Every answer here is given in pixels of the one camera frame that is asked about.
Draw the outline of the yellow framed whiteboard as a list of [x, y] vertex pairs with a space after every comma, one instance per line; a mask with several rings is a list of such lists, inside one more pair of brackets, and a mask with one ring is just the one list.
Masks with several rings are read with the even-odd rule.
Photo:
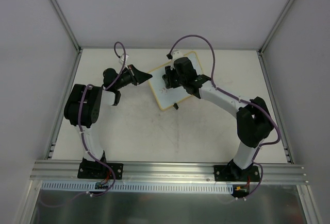
[[171, 62], [165, 63], [151, 71], [149, 74], [153, 75], [148, 80], [150, 88], [155, 96], [159, 108], [162, 111], [173, 107], [175, 104], [179, 104], [185, 99], [191, 97], [183, 87], [175, 89], [167, 89], [165, 81], [162, 76], [165, 74], [165, 67], [170, 66]]

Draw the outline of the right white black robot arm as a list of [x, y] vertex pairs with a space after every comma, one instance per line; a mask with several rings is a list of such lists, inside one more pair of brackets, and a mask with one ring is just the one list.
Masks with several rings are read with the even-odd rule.
[[245, 101], [219, 89], [210, 77], [196, 72], [188, 57], [167, 57], [171, 60], [171, 65], [165, 67], [165, 74], [162, 76], [167, 89], [182, 87], [189, 95], [215, 104], [236, 119], [240, 144], [224, 173], [236, 180], [243, 180], [249, 175], [260, 143], [274, 129], [265, 101], [260, 97]]

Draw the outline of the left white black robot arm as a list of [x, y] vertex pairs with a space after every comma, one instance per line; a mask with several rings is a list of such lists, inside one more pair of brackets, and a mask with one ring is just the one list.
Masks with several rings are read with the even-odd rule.
[[105, 151], [101, 147], [93, 126], [100, 116], [101, 106], [117, 106], [121, 93], [120, 89], [132, 84], [138, 86], [153, 76], [136, 69], [132, 64], [117, 73], [108, 68], [103, 72], [103, 85], [75, 84], [70, 92], [64, 108], [64, 118], [78, 131], [85, 154], [81, 167], [83, 172], [90, 171], [95, 177], [101, 178], [107, 174]]

